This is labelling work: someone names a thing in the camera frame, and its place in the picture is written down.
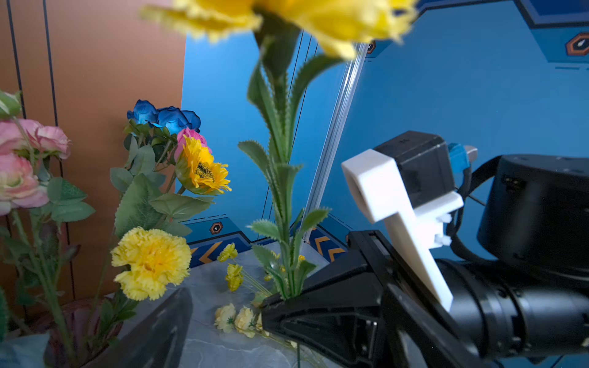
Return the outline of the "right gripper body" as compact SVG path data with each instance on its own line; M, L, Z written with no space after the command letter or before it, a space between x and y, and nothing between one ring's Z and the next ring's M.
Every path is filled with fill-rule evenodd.
M453 302L446 311L380 232L351 232L382 287L396 285L483 365L588 351L588 292L530 278L500 262L437 260Z

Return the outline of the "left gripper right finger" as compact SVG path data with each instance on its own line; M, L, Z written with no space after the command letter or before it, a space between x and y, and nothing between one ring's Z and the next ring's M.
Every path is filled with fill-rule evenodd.
M381 314L395 367L482 367L457 338L396 285L383 289Z

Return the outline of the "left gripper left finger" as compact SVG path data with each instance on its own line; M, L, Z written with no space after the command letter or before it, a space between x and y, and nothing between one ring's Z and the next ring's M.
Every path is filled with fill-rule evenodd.
M193 313L187 288L174 291L114 347L89 367L178 367Z

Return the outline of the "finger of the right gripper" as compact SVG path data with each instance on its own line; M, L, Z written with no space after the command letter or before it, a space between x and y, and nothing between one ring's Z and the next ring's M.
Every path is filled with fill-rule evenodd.
M382 291L365 257L352 250L309 277L299 296L266 299L262 326L344 367L391 367Z

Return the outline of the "yellow rose spray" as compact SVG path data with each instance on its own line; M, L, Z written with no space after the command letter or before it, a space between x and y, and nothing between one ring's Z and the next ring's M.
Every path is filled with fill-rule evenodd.
M262 314L255 313L253 309L243 306L239 311L234 304L224 305L215 311L214 326L223 333L236 332L248 338L261 337L265 340L277 343L294 353L299 363L307 363L311 367L327 367L327 363L318 353L303 348L293 340L285 340L266 331L262 326Z

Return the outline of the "background yellow poppy spray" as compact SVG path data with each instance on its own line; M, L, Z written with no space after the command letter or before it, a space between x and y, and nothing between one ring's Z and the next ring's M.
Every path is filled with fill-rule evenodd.
M236 261L238 255L239 253L235 244L230 243L217 257L218 262L228 264L225 281L227 282L229 290L231 292L236 292L239 288L244 287L254 293L259 293L264 297L271 296L270 290L263 286L261 282L254 279L254 277Z

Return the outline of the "background yellow carnation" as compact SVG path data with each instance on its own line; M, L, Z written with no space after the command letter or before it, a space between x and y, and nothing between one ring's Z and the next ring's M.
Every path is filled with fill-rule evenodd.
M248 85L248 100L269 132L267 147L253 140L242 150L262 171L271 190L273 220L251 225L275 240L281 256L255 247L256 257L283 299L302 292L314 265L301 259L303 235L328 216L328 210L293 211L299 167L291 164L296 116L312 81L329 68L353 60L359 44L391 39L402 42L417 18L414 1L174 1L170 7L144 6L142 18L166 29L210 42L251 32L259 60Z

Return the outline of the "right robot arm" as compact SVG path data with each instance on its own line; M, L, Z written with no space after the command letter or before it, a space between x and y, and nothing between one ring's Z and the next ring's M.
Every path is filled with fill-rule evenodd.
M343 165L379 232L352 232L348 253L302 294L262 306L263 328L346 367L485 367L588 351L588 161L504 155L475 171L492 180L477 239L493 255L435 259L431 242L463 204L450 192L419 207L395 161L368 150Z

